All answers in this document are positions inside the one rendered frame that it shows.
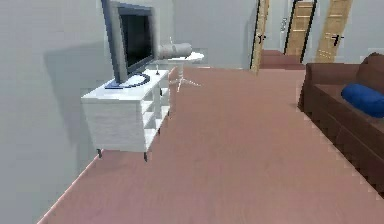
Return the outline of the white round side table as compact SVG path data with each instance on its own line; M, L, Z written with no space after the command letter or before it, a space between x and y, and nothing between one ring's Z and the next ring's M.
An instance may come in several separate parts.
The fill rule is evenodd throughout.
M194 62L199 62L204 59L203 53L198 52L192 52L190 56L188 57L179 57L179 58L172 58L168 60L169 64L175 65L177 67L178 71L178 78L171 80L170 84L178 84L177 91L180 91L181 86L183 84L190 84L193 86L198 86L198 83L195 83L191 80L188 80L184 77L184 66L186 64L192 64Z

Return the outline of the grey cylinder lamp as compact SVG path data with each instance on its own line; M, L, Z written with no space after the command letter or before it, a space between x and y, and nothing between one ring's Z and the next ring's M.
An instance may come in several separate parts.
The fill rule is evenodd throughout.
M172 58L188 57L192 54L192 45L190 43L167 43L161 44L157 48L156 58L158 60L167 60Z

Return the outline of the white television stand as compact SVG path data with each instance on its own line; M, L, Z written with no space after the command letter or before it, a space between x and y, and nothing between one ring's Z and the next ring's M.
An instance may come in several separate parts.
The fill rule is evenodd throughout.
M81 97L85 119L95 148L148 151L170 115L169 69L147 69L120 89L107 89L107 81Z

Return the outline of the grey flat television set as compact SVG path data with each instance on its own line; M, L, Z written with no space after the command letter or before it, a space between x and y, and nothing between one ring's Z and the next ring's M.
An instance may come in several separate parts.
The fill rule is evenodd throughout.
M114 79L106 89L133 88L150 81L143 71L155 59L153 8L101 0Z

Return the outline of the wooden room door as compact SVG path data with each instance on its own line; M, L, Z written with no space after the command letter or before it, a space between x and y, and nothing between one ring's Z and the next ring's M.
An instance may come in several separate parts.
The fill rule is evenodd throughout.
M316 51L315 63L333 63L335 61L338 45L333 46L334 35L343 36L353 0L330 0L323 32Z
M284 54L302 62L316 11L317 0L294 0L290 13Z
M269 0L259 0L257 10L257 27L255 28L251 71L258 74L261 62L263 42L259 44L258 35L265 35L265 27L268 16Z

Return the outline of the brown sofa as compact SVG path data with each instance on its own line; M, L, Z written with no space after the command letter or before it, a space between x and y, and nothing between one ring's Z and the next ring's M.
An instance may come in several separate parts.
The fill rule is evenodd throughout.
M298 108L384 198L384 118L342 98L353 83L384 94L384 54L373 52L359 64L308 63Z

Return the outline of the blue cushion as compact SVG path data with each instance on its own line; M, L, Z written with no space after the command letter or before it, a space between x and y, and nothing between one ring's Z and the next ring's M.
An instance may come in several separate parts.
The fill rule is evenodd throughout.
M375 118L384 118L384 94L361 84L346 85L341 96L356 109Z

